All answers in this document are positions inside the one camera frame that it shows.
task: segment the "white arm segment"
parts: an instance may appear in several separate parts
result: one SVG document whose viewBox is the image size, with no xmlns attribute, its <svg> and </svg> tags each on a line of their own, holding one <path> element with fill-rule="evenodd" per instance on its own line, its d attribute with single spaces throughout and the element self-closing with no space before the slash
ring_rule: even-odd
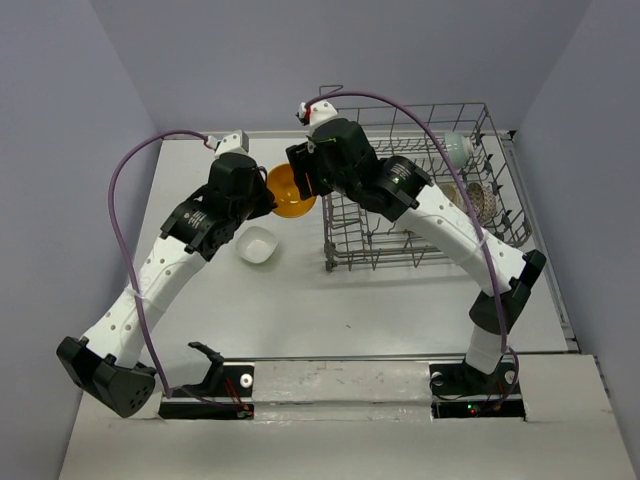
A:
<svg viewBox="0 0 640 480">
<path fill-rule="evenodd" d="M 426 185 L 416 200 L 420 203 L 418 208 L 408 209 L 398 219 L 397 225 L 431 242 L 462 267 L 484 293 L 493 297 L 487 262 L 469 217 L 451 203 L 436 185 Z M 526 265 L 523 254 L 485 229 L 483 233 L 498 277 L 498 293 L 504 293 L 511 289 L 511 278 L 519 278 Z M 491 374 L 501 358 L 500 335 L 474 325 L 466 362 L 483 373 Z"/>
<path fill-rule="evenodd" d="M 175 238 L 157 238 L 151 254 L 138 273 L 142 302 L 150 331 L 156 326 L 182 287 L 207 263 L 198 253 L 187 253 L 184 248 L 185 244 Z M 83 336 L 89 340 L 87 348 L 101 358 L 111 354 L 116 357 L 117 366 L 131 368 L 136 365 L 144 346 L 144 339 L 138 323 L 131 284 L 98 323 L 87 330 Z M 199 355 L 204 358 L 204 355 L 198 354 L 193 349 L 188 348 L 188 350 L 194 353 L 193 355 L 190 352 L 185 353 L 186 357 L 193 358 Z M 176 367 L 183 363 L 178 357 L 171 362 L 176 363 Z M 199 379 L 192 383 L 200 383 L 206 372 L 205 368 Z"/>
</svg>

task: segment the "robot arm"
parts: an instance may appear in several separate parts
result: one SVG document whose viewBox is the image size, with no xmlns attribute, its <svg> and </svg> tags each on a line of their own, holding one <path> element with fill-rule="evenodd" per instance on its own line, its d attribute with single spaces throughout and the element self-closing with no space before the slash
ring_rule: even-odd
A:
<svg viewBox="0 0 640 480">
<path fill-rule="evenodd" d="M 482 245 L 470 218 L 429 175 L 407 158 L 378 159 L 362 127 L 340 118 L 327 101 L 300 105 L 308 142 L 287 149 L 301 198 L 336 190 L 365 210 L 417 233 L 461 266 L 480 286 L 469 315 L 474 322 L 465 365 L 492 374 L 502 358 L 500 323 Z M 546 262 L 537 250 L 523 254 L 483 229 L 498 280 L 507 333 L 519 317 Z"/>
<path fill-rule="evenodd" d="M 209 181 L 180 204 L 162 225 L 140 271 L 140 297 L 149 330 L 187 282 L 228 243 L 246 219 L 275 208 L 248 138 L 234 132 L 220 143 Z M 144 347 L 134 292 L 129 284 L 102 318 L 77 340 L 65 338 L 57 355 L 83 390 L 122 417 L 136 413 L 155 388 L 153 368 L 138 363 Z M 194 342 L 168 362 L 170 383 L 192 391 L 215 386 L 223 358 Z"/>
</svg>

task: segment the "metal wire rack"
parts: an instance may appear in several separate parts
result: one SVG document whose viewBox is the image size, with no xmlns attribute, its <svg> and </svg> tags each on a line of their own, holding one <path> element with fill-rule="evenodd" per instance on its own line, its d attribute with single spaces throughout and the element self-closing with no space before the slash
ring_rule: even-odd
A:
<svg viewBox="0 0 640 480">
<path fill-rule="evenodd" d="M 341 86 L 325 86 L 337 90 Z M 498 138 L 484 103 L 409 105 L 436 132 L 442 141 L 445 131 L 471 138 L 473 155 L 459 171 L 465 187 L 470 182 L 490 185 L 496 196 L 496 215 L 484 227 L 503 242 L 522 246 L 531 236 L 531 227 L 517 195 L 507 195 L 505 185 L 513 185 L 502 147 L 499 155 L 487 153 L 483 139 Z M 363 126 L 379 157 L 402 155 L 425 170 L 442 186 L 453 178 L 434 144 L 412 120 L 388 106 L 338 108 L 340 114 Z M 323 197 L 324 252 L 326 269 L 341 266 L 381 268 L 442 262 L 447 257 L 413 232 L 396 228 L 377 214 L 366 212 L 345 196 L 334 192 Z"/>
</svg>

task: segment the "cable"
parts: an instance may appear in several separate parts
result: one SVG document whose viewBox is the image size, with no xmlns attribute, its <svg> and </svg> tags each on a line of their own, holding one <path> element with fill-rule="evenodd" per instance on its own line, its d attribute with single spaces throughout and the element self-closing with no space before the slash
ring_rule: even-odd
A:
<svg viewBox="0 0 640 480">
<path fill-rule="evenodd" d="M 399 104 L 395 100 L 392 100 L 392 99 L 390 99 L 388 97 L 385 97 L 384 95 L 378 95 L 376 93 L 371 93 L 371 92 L 366 92 L 366 91 L 360 91 L 360 90 L 344 91 L 344 90 L 340 90 L 340 91 L 336 91 L 336 92 L 329 92 L 329 93 L 324 93 L 324 94 L 318 95 L 318 96 L 312 98 L 311 100 L 309 100 L 307 103 L 305 103 L 305 106 L 307 106 L 309 108 L 314 103 L 321 102 L 322 100 L 328 100 L 330 98 L 338 98 L 338 97 L 365 97 L 365 98 L 371 98 L 373 100 L 378 100 L 378 101 L 380 101 L 382 103 L 386 103 L 387 105 L 391 105 L 392 107 L 395 107 L 396 109 L 398 109 L 399 111 L 404 113 L 407 117 L 409 117 L 411 120 L 413 120 L 424 131 L 424 133 L 431 139 L 431 141 L 435 145 L 435 147 L 438 150 L 438 153 L 440 154 L 440 156 L 442 157 L 442 160 L 444 161 L 444 163 L 447 165 L 447 168 L 449 169 L 449 172 L 451 173 L 451 176 L 453 177 L 453 181 L 455 182 L 456 186 L 458 187 L 458 190 L 460 191 L 460 194 L 462 195 L 462 199 L 464 200 L 464 204 L 467 207 L 467 214 L 469 215 L 469 217 L 471 219 L 471 224 L 473 225 L 473 228 L 476 231 L 476 235 L 478 236 L 478 240 L 481 243 L 481 247 L 480 248 L 482 249 L 482 252 L 484 253 L 485 260 L 487 261 L 487 269 L 489 270 L 489 278 L 491 279 L 491 288 L 493 289 L 493 298 L 495 300 L 496 312 L 498 314 L 498 323 L 500 324 L 500 351 L 501 351 L 501 353 L 503 355 L 506 354 L 506 353 L 510 353 L 513 356 L 513 364 L 514 364 L 514 369 L 515 369 L 515 375 L 514 375 L 513 382 L 511 383 L 511 387 L 509 388 L 509 390 L 507 392 L 507 395 L 504 396 L 503 398 L 499 399 L 497 402 L 495 402 L 495 404 L 492 405 L 491 408 L 495 408 L 497 406 L 500 406 L 509 397 L 509 395 L 511 395 L 511 393 L 513 392 L 513 390 L 514 390 L 514 388 L 515 388 L 515 386 L 517 384 L 518 372 L 519 372 L 520 364 L 518 362 L 518 355 L 516 354 L 516 352 L 510 346 L 507 345 L 507 321 L 506 321 L 506 318 L 505 318 L 505 315 L 504 315 L 504 308 L 502 307 L 502 301 L 500 299 L 500 293 L 499 293 L 500 292 L 500 288 L 498 286 L 498 276 L 496 275 L 496 270 L 495 270 L 495 267 L 493 265 L 493 259 L 491 258 L 491 252 L 489 251 L 489 247 L 486 244 L 486 242 L 484 242 L 484 233 L 482 232 L 482 225 L 480 224 L 480 221 L 478 220 L 476 212 L 475 212 L 475 210 L 473 208 L 473 204 L 471 203 L 471 200 L 469 199 L 469 195 L 467 194 L 467 191 L 464 188 L 464 184 L 462 183 L 462 179 L 460 178 L 460 176 L 456 172 L 456 170 L 455 170 L 455 168 L 453 166 L 453 163 L 451 162 L 451 159 L 449 158 L 449 155 L 447 154 L 445 149 L 442 147 L 442 145 L 440 144 L 440 141 L 436 138 L 435 134 L 433 133 L 433 131 L 431 131 L 429 126 L 427 126 L 427 124 L 425 124 L 420 119 L 420 117 L 418 117 L 410 109 L 408 109 L 407 107 Z"/>
<path fill-rule="evenodd" d="M 116 183 L 118 182 L 118 177 L 120 176 L 120 172 L 124 168 L 124 166 L 131 160 L 131 158 L 138 153 L 143 148 L 151 145 L 153 142 L 157 140 L 163 140 L 164 138 L 171 135 L 190 135 L 192 137 L 199 138 L 205 144 L 209 140 L 206 135 L 203 135 L 199 132 L 195 132 L 193 130 L 168 130 L 163 133 L 159 133 L 153 137 L 147 138 L 145 141 L 139 143 L 135 147 L 133 147 L 123 158 L 120 160 L 115 170 L 113 171 L 113 175 L 111 176 L 111 181 L 109 182 L 109 192 L 107 197 L 107 204 L 109 206 L 109 219 L 111 220 L 111 227 L 113 228 L 113 233 L 116 236 L 116 240 L 118 241 L 118 246 L 120 247 L 120 252 L 122 253 L 122 259 L 127 267 L 127 273 L 129 274 L 129 281 L 131 282 L 131 288 L 134 290 L 136 295 L 133 296 L 133 299 L 136 304 L 136 311 L 138 313 L 138 322 L 140 323 L 140 331 L 142 332 L 142 337 L 144 338 L 144 343 L 149 350 L 149 355 L 151 356 L 151 361 L 153 362 L 153 366 L 158 372 L 158 376 L 160 377 L 160 382 L 162 383 L 162 390 L 167 398 L 171 398 L 173 391 L 177 388 L 181 389 L 191 398 L 195 398 L 196 400 L 201 401 L 202 403 L 206 403 L 208 405 L 213 405 L 216 407 L 228 407 L 228 405 L 213 402 L 211 400 L 207 400 L 195 393 L 191 392 L 187 387 L 170 387 L 169 381 L 167 380 L 167 375 L 162 368 L 162 364 L 160 363 L 160 359 L 158 358 L 158 354 L 156 353 L 156 349 L 153 346 L 153 341 L 151 340 L 151 331 L 149 330 L 149 325 L 147 324 L 147 317 L 144 312 L 144 305 L 142 303 L 142 299 L 140 298 L 140 285 L 138 283 L 138 276 L 136 275 L 135 267 L 133 266 L 133 257 L 131 256 L 131 252 L 127 247 L 127 242 L 122 235 L 122 230 L 120 229 L 120 225 L 118 223 L 118 218 L 116 216 L 116 208 L 115 208 L 115 192 L 116 192 Z"/>
</svg>

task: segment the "metal wire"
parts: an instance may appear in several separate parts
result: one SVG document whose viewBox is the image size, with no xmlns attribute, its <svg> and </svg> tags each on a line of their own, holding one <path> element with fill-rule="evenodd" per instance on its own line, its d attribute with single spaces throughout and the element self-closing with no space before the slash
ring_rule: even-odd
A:
<svg viewBox="0 0 640 480">
<path fill-rule="evenodd" d="M 340 90 L 340 85 L 320 87 L 320 92 Z M 524 209 L 516 198 L 505 198 L 502 187 L 511 184 L 504 158 L 488 154 L 483 138 L 498 134 L 483 103 L 443 103 L 409 105 L 427 125 L 437 130 L 442 140 L 445 131 L 469 136 L 473 156 L 460 171 L 463 183 L 491 186 L 496 197 L 496 215 L 484 227 L 498 239 L 513 247 L 521 247 L 531 236 Z M 402 155 L 426 171 L 440 186 L 453 184 L 453 178 L 431 140 L 415 130 L 414 123 L 396 108 L 358 106 L 339 108 L 340 114 L 358 121 L 381 158 Z M 384 218 L 371 214 L 343 195 L 334 192 L 322 198 L 324 252 L 327 271 L 346 266 L 381 268 L 418 267 L 442 262 L 447 257 L 425 239 L 401 230 Z"/>
</svg>

